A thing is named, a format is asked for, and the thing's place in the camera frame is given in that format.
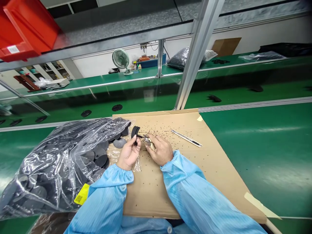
hand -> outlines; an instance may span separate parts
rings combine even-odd
[[[140,149],[140,138],[134,135],[134,137],[123,146],[118,162],[116,163],[117,166],[126,171],[130,171],[131,167],[139,157]]]
[[[167,162],[173,159],[173,151],[171,144],[162,138],[161,136],[153,136],[152,134],[147,134],[147,136],[152,140],[156,147],[153,151],[149,145],[146,145],[146,149],[149,152],[152,159],[160,166],[164,166]]]

person's left hand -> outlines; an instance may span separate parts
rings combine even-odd
[[[130,171],[132,165],[139,157],[140,149],[140,138],[134,135],[134,137],[123,146],[118,162],[116,163],[117,166],[126,171]]]

black cable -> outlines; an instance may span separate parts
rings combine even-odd
[[[170,59],[169,54],[168,54],[168,52],[167,52],[167,50],[166,50],[166,48],[165,48],[165,45],[163,45],[163,48],[165,49],[165,51],[166,51],[166,53],[167,53],[167,55],[168,55],[168,58]]]

metal tool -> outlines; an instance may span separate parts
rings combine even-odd
[[[193,139],[181,134],[181,133],[178,133],[177,131],[175,130],[171,130],[174,134],[178,135],[179,137],[183,138],[184,140],[187,140],[188,142],[192,143],[193,145],[196,145],[197,147],[201,147],[202,144],[198,143],[197,141],[194,141]]]
[[[144,139],[144,141],[150,146],[150,148],[151,148],[153,151],[156,150],[156,148],[155,148],[153,142],[151,141],[151,139],[150,139],[147,135],[144,135],[144,138],[143,138],[143,139]]]

white label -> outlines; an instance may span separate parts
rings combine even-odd
[[[19,53],[19,49],[14,46],[8,46],[7,49],[10,51],[11,54]]]

